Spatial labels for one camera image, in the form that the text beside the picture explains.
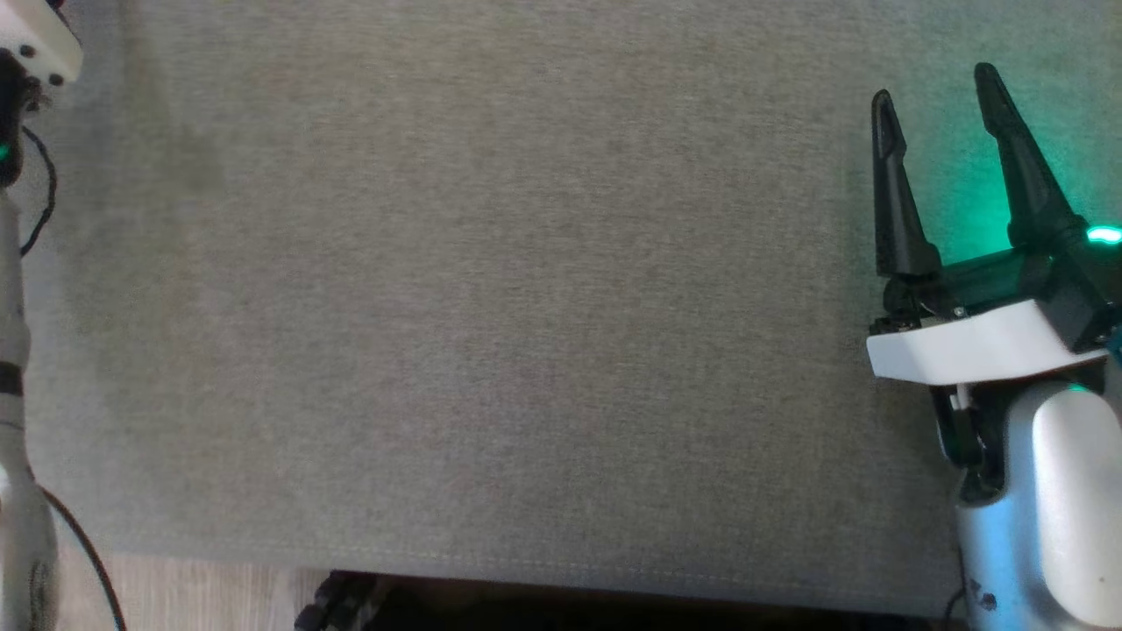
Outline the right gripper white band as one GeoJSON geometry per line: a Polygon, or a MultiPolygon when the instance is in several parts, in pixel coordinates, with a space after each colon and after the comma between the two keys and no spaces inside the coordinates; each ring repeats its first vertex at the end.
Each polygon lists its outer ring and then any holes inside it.
{"type": "MultiPolygon", "coordinates": [[[[1015,249],[1061,252],[1087,239],[1005,80],[974,68],[984,128],[997,143],[1015,249]]],[[[875,271],[884,316],[870,327],[874,375],[931,391],[959,502],[988,503],[1034,483],[1064,506],[1110,481],[1110,257],[999,252],[942,266],[905,171],[908,144],[888,89],[870,106],[875,271]]]]}

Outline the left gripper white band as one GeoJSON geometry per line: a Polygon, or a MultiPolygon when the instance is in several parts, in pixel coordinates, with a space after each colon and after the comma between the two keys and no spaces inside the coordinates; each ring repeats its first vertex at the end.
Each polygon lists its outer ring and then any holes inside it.
{"type": "Polygon", "coordinates": [[[84,52],[56,1],[1,3],[1,185],[22,170],[24,115],[44,89],[81,76],[84,52]]]}

